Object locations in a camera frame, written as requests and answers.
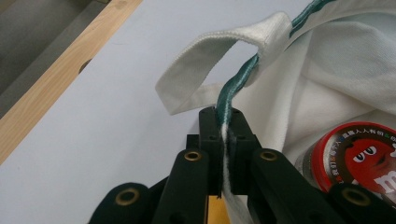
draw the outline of red lid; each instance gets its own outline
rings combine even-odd
[[[311,170],[326,192],[333,184],[353,182],[396,193],[396,131],[371,122],[343,124],[316,143]]]

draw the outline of brass grommet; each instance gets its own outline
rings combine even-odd
[[[345,188],[341,193],[347,201],[358,206],[367,206],[371,203],[370,198],[358,189]]]
[[[188,161],[198,161],[202,158],[201,153],[197,151],[189,151],[186,154],[184,154],[184,159]]]
[[[277,155],[271,151],[262,152],[262,154],[260,154],[260,157],[266,161],[276,161],[277,160]]]
[[[129,188],[117,194],[116,204],[121,206],[130,205],[139,199],[139,191],[137,189]]]

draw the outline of white fabric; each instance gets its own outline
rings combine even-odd
[[[291,21],[283,13],[203,35],[156,89],[171,114],[213,105],[222,84],[200,87],[211,68],[237,40],[256,45],[259,67],[233,106],[263,147],[286,146],[293,160],[315,139],[310,136],[350,119],[395,128],[395,15],[396,1],[338,0],[311,14],[291,38]]]

